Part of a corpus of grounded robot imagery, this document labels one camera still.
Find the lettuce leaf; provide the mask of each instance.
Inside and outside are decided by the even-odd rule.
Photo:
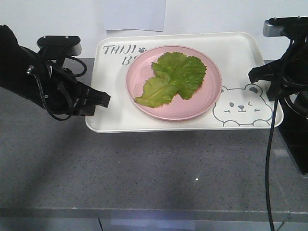
[[[155,77],[145,82],[142,96],[134,99],[151,108],[170,103],[177,93],[189,100],[201,86],[206,72],[199,58],[180,52],[165,53],[157,63],[152,63],[152,69]]]

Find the paper sheet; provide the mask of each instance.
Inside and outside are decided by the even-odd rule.
[[[164,30],[166,0],[102,1],[106,30]]]

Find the white wall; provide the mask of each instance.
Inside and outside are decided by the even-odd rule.
[[[94,58],[97,44],[107,37],[244,31],[255,37],[264,59],[278,59],[288,39],[263,37],[264,20],[307,16],[308,0],[167,0],[163,32],[106,33],[102,8],[101,0],[0,0],[0,24],[34,51],[41,36],[78,35],[84,58]]]

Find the black robotic arm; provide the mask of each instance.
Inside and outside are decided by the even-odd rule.
[[[78,36],[43,36],[38,53],[22,47],[14,33],[0,25],[0,87],[31,100],[57,120],[71,116],[92,116],[97,105],[108,107],[110,96],[79,81],[87,66],[73,57],[81,52]],[[63,68],[65,58],[83,65],[73,74]],[[66,118],[56,115],[67,114]]]

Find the black cable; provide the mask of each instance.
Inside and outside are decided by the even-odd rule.
[[[66,118],[59,118],[57,117],[50,109],[49,107],[47,106],[47,103],[45,101],[45,96],[44,96],[44,91],[43,91],[43,87],[42,87],[42,84],[41,84],[41,81],[39,79],[39,77],[33,73],[33,71],[35,70],[34,66],[30,65],[28,70],[27,70],[27,75],[32,75],[35,80],[37,81],[37,84],[38,84],[38,89],[39,89],[39,94],[40,94],[40,97],[42,99],[42,102],[43,102],[43,106],[44,108],[46,109],[46,111],[48,112],[48,114],[56,119],[56,120],[59,120],[59,121],[64,121],[64,120],[67,120],[69,119],[72,115],[73,115],[73,102],[72,102],[72,99],[71,97],[69,96],[69,94],[67,93],[65,87],[63,86],[62,83],[58,84],[57,87],[58,87],[58,90],[63,94],[63,96],[65,97],[67,103],[68,103],[68,106],[70,108],[70,112],[69,112],[69,115],[66,117]]]
[[[102,223],[101,223],[101,219],[99,219],[99,218],[98,218],[98,223],[100,224],[101,231],[103,231],[103,226],[102,226]]]
[[[281,79],[284,76],[284,72],[285,72],[285,67],[286,64],[289,60],[289,56],[292,53],[292,45],[295,43],[295,41],[293,41],[292,39],[290,39],[290,43],[289,43],[289,48],[287,49],[286,53],[283,55],[283,63],[282,63],[282,67],[280,70],[280,74],[279,74],[279,83],[281,82]],[[276,120],[276,114],[277,114],[277,106],[278,106],[278,96],[276,96],[275,98],[275,102],[274,102],[274,108],[273,108],[273,116],[272,116],[272,121],[271,121],[271,125],[270,125],[270,132],[269,132],[269,141],[268,141],[268,146],[267,146],[267,153],[266,153],[266,161],[265,161],[265,196],[266,196],[266,205],[267,205],[267,212],[268,212],[268,217],[269,217],[269,225],[270,225],[270,230],[271,231],[275,231],[274,228],[274,222],[273,222],[273,217],[272,217],[272,213],[271,213],[271,207],[270,207],[270,176],[269,176],[269,170],[270,170],[270,151],[271,151],[271,143],[273,140],[273,134],[274,134],[274,127],[275,127],[275,120]]]
[[[266,196],[266,205],[267,205],[267,211],[268,211],[268,217],[269,217],[269,225],[270,230],[275,231],[274,228],[274,222],[273,217],[271,213],[271,207],[270,207],[270,185],[269,185],[269,167],[270,167],[270,151],[271,151],[271,143],[273,140],[273,134],[274,134],[274,127],[275,127],[275,120],[276,120],[276,114],[277,114],[277,106],[278,106],[278,98],[276,97],[274,102],[274,109],[273,109],[273,116],[270,126],[270,132],[269,132],[269,141],[268,141],[268,147],[267,147],[267,153],[266,153],[266,161],[265,161],[265,196]]]
[[[60,72],[61,74],[65,75],[67,77],[74,77],[74,78],[81,77],[81,76],[83,76],[87,72],[87,69],[88,69],[87,65],[82,60],[80,60],[78,58],[75,58],[73,56],[70,56],[70,55],[67,55],[66,58],[74,60],[74,61],[80,63],[83,66],[83,71],[80,72],[79,74],[70,74],[70,73],[65,72],[61,66],[57,65],[55,62],[53,62],[51,60],[48,60],[47,64],[49,64],[54,69],[56,69],[58,72]]]

